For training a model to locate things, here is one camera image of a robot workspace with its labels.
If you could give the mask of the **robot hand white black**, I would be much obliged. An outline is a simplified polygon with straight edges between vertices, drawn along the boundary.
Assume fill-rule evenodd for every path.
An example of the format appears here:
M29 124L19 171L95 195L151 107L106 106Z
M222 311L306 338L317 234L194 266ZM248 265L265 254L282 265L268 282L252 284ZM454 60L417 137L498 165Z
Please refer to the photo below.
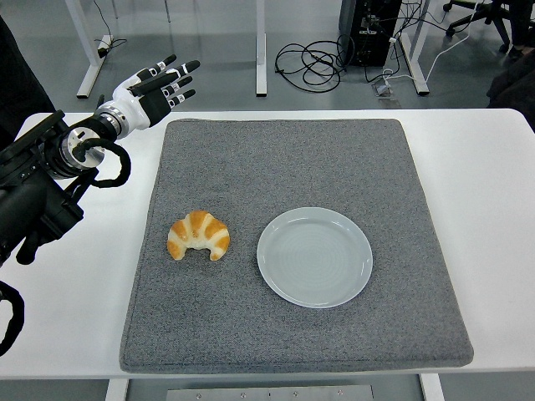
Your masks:
M103 105L120 123L120 138L134 130L150 128L166 117L176 106L196 94L185 89L193 71L201 63L192 60L174 68L176 56L142 69L123 81L113 92L112 100Z

